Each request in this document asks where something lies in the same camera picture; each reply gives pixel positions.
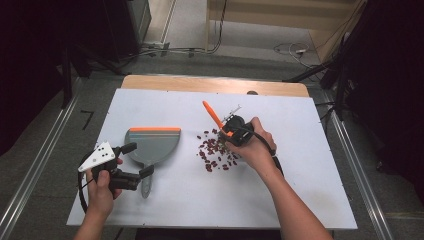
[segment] dustpan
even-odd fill
[[[168,158],[180,140],[181,128],[177,127],[135,127],[125,135],[125,143],[137,143],[137,149],[129,157],[141,163],[143,169]],[[152,186],[152,176],[141,182],[141,195],[147,198]]]

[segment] orange brush handle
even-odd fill
[[[206,101],[203,101],[203,106],[205,106],[206,111],[208,111],[209,115],[211,115],[212,119],[215,121],[216,125],[218,125],[219,129],[224,127],[224,124],[219,120],[218,116],[216,116],[216,113],[213,111],[211,106]]]

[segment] dark curtain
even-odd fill
[[[60,42],[43,1],[0,3],[0,155],[63,87]]]
[[[421,1],[369,1],[375,11],[349,51],[347,103],[378,137],[384,166],[424,203],[424,24]]]

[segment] dustpan handle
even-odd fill
[[[141,196],[143,196],[143,198],[147,198],[150,194],[150,188],[152,186],[152,176],[153,175],[150,175],[141,180]]]

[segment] white board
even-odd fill
[[[203,107],[206,100],[222,118],[238,104],[246,121],[258,116],[273,134],[285,177],[328,229],[356,229],[346,193],[310,98],[118,89],[98,143],[124,145],[131,127],[180,127],[171,156],[155,165],[150,196],[124,191],[115,200],[109,225],[181,228],[279,228],[266,186],[245,162],[208,172],[196,156],[204,131],[216,128]],[[140,166],[121,155],[123,171]],[[68,225],[80,225],[84,213],[78,195]]]

